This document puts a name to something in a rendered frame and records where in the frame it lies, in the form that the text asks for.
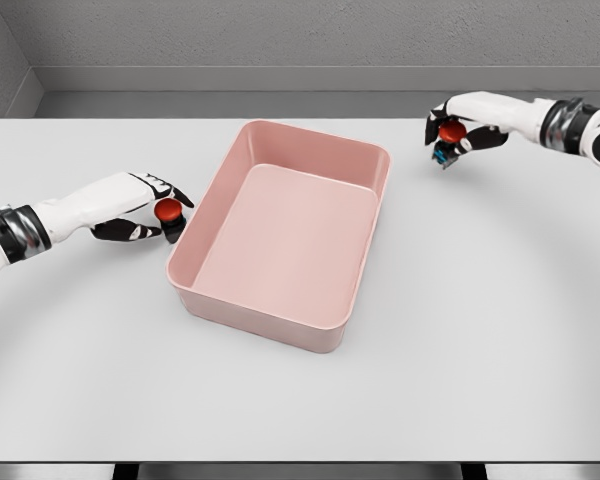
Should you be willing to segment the red button industrial switch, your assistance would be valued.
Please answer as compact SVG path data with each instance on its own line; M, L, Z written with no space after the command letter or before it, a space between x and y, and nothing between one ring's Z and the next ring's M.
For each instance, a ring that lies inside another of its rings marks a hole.
M154 206L154 215L160 222L166 240L175 244L186 227L181 202L173 198L161 199Z
M466 127L461 121L451 119L442 122L438 128L438 140L434 145L432 159L443 169L451 166L460 156L457 148L466 134Z

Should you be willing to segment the pink rectangular plastic basket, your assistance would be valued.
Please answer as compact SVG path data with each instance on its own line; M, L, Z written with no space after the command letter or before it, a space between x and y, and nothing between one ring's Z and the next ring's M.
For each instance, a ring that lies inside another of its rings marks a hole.
M194 316L333 351L352 314L390 165L371 143L246 123L167 260L169 282Z

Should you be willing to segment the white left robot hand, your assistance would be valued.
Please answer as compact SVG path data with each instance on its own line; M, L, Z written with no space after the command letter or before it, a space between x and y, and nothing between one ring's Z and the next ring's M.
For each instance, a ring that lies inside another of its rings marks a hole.
M99 240L133 242L162 234L160 227L120 218L165 198L188 208L194 203L173 184L149 173L122 172L86 188L86 205L79 208L80 221Z

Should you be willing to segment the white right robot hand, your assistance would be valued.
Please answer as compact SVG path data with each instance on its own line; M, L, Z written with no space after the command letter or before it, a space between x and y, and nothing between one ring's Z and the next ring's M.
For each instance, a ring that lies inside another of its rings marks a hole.
M435 145L441 123L456 119L482 124L482 127L469 131L461 140L457 148L460 156L471 151L500 147L509 138L514 103L513 99L504 95L483 91L450 97L430 111L426 120L425 144Z

